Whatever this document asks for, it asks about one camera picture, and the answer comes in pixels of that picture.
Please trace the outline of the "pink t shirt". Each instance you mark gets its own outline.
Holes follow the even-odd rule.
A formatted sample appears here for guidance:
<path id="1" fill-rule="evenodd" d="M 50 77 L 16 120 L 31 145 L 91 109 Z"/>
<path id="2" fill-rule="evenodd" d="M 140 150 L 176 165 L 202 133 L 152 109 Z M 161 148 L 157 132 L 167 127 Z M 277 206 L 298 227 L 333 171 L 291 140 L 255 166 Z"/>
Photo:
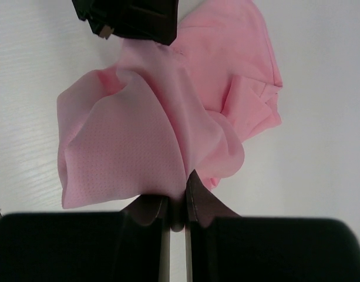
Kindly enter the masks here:
<path id="1" fill-rule="evenodd" d="M 125 39 L 111 67 L 57 99 L 62 206 L 181 198 L 234 175 L 243 142 L 278 126 L 282 79 L 253 1 L 204 1 L 169 46 Z"/>

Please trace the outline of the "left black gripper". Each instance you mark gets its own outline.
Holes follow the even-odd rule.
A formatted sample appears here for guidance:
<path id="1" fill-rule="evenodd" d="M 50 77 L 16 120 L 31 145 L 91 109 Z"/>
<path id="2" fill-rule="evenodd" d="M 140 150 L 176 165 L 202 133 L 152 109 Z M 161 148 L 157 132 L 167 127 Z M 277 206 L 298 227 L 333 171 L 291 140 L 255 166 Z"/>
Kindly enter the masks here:
<path id="1" fill-rule="evenodd" d="M 169 46 L 177 37 L 178 0 L 73 0 L 79 20 L 100 38 L 155 41 Z"/>

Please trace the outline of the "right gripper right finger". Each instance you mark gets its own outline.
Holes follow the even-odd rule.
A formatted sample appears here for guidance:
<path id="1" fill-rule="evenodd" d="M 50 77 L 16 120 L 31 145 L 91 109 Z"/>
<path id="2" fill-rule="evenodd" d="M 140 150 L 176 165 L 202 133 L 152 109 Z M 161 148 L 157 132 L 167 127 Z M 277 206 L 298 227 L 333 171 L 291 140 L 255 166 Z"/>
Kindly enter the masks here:
<path id="1" fill-rule="evenodd" d="M 193 172 L 186 187 L 188 281 L 360 281 L 360 245 L 343 222 L 243 217 Z"/>

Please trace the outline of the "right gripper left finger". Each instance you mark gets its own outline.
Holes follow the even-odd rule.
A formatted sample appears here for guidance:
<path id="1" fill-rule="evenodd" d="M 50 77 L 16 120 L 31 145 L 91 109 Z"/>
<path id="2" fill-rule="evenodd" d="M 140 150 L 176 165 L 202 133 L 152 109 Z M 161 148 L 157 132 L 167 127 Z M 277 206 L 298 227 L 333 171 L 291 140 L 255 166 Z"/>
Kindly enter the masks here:
<path id="1" fill-rule="evenodd" d="M 0 281 L 167 281 L 168 199 L 0 218 Z"/>

